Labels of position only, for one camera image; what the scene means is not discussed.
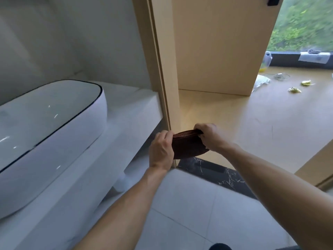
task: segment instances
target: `green foliage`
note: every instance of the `green foliage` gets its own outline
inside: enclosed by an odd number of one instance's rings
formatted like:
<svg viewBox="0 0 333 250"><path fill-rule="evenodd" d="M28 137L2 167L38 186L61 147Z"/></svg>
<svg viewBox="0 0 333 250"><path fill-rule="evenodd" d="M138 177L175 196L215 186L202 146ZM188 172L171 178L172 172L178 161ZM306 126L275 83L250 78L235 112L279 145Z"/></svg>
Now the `green foliage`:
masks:
<svg viewBox="0 0 333 250"><path fill-rule="evenodd" d="M269 51L333 52L333 0L284 0Z"/></svg>

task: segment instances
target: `person's left hand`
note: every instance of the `person's left hand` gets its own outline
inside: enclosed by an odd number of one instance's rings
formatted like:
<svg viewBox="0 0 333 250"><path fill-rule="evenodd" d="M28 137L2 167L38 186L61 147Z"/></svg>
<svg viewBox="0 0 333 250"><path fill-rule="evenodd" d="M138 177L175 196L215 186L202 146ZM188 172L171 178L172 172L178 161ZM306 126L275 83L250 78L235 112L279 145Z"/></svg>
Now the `person's left hand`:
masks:
<svg viewBox="0 0 333 250"><path fill-rule="evenodd" d="M162 131L156 134L149 147L149 166L169 171L173 161L173 131Z"/></svg>

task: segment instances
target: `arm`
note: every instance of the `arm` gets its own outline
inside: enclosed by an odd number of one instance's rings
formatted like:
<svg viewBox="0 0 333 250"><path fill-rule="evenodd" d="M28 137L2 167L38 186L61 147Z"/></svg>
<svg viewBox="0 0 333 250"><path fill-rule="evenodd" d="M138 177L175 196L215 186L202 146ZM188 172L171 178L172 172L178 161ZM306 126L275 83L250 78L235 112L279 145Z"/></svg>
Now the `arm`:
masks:
<svg viewBox="0 0 333 250"><path fill-rule="evenodd" d="M119 198L73 250L131 250L142 232L154 194L171 168L172 131L156 134L149 148L149 168Z"/></svg>
<svg viewBox="0 0 333 250"><path fill-rule="evenodd" d="M196 124L202 142L223 155L303 250L333 249L333 198L294 174L242 150L213 124Z"/></svg>

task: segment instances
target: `dark brown pouch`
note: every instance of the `dark brown pouch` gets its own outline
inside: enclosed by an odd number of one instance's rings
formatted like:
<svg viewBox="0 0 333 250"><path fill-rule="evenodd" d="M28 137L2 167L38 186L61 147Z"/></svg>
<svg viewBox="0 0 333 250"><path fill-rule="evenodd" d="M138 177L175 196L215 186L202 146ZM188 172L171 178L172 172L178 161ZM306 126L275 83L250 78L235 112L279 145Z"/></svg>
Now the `dark brown pouch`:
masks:
<svg viewBox="0 0 333 250"><path fill-rule="evenodd" d="M202 143L200 134L203 132L198 129L175 134L172 139L173 159L187 159L208 152L209 149Z"/></svg>

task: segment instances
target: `wooden floor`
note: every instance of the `wooden floor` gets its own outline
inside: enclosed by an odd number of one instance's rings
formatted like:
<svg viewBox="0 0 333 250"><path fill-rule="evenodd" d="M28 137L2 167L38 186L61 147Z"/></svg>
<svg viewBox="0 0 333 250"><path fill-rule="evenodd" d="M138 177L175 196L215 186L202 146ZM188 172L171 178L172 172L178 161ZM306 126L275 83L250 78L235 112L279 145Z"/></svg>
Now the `wooden floor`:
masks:
<svg viewBox="0 0 333 250"><path fill-rule="evenodd" d="M294 173L333 139L333 71L272 67L266 72L290 78L272 80L250 97L179 90L181 129L215 123L243 149ZM315 85L302 87L305 80ZM289 93L291 87L302 93ZM233 168L214 152L199 158Z"/></svg>

